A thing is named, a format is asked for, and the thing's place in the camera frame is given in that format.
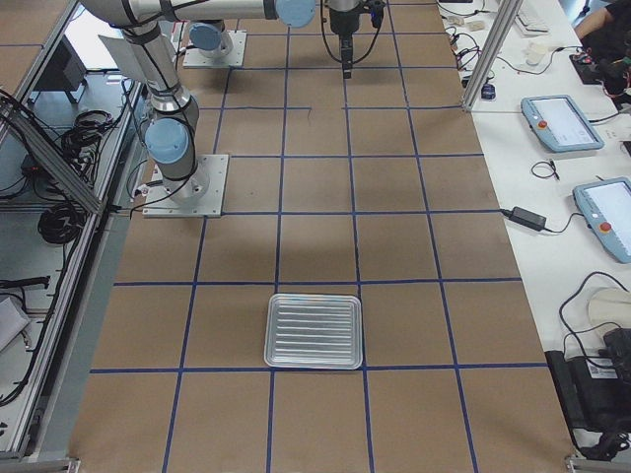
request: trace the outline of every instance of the metal mounting plate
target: metal mounting plate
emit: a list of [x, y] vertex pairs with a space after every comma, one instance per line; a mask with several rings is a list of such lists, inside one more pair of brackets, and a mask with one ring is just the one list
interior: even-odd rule
[[[229, 156], [201, 155], [198, 160], [200, 169], [206, 171], [210, 177], [210, 184], [206, 193], [190, 205], [181, 205], [171, 198], [155, 205], [149, 205], [143, 208], [142, 213], [145, 217], [221, 217]], [[152, 179], [162, 179], [162, 173], [158, 167], [154, 169]], [[151, 187], [147, 194], [147, 202], [159, 200], [166, 196], [167, 191], [162, 185]]]
[[199, 49], [188, 49], [184, 56], [185, 69], [226, 69], [242, 67], [245, 56], [245, 31], [228, 32], [233, 41], [233, 50], [224, 57], [210, 58], [199, 52]]

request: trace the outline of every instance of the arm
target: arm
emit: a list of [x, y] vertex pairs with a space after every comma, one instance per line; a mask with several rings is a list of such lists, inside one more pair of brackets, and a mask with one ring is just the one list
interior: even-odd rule
[[600, 8], [582, 20], [581, 23], [574, 28], [574, 33], [576, 33], [579, 39], [583, 39], [588, 34], [613, 22], [613, 20], [613, 15], [611, 15], [606, 8]]

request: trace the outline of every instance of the metal tray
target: metal tray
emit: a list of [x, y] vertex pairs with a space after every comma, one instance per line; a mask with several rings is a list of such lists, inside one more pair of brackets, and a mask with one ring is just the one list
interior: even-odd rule
[[363, 358], [360, 301], [353, 296], [272, 296], [264, 358], [278, 368], [358, 368]]

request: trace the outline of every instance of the blue cap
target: blue cap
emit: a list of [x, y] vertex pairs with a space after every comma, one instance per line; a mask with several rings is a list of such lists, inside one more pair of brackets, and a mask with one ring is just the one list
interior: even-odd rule
[[195, 47], [204, 51], [217, 49], [221, 44], [221, 32], [214, 25], [196, 23], [190, 27], [188, 37]]
[[186, 127], [172, 118], [154, 122], [145, 133], [147, 149], [161, 165], [172, 165], [181, 160], [189, 141]]
[[276, 0], [278, 18], [292, 28], [308, 25], [316, 13], [316, 0]]

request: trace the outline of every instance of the floor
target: floor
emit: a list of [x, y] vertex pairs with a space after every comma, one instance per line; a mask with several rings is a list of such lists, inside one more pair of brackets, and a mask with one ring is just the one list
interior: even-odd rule
[[[244, 69], [181, 71], [198, 151], [231, 155], [224, 214], [133, 219], [71, 454], [86, 473], [565, 471], [436, 5], [390, 2], [346, 82], [317, 25], [240, 21]], [[362, 366], [267, 367], [278, 292], [358, 296]]]

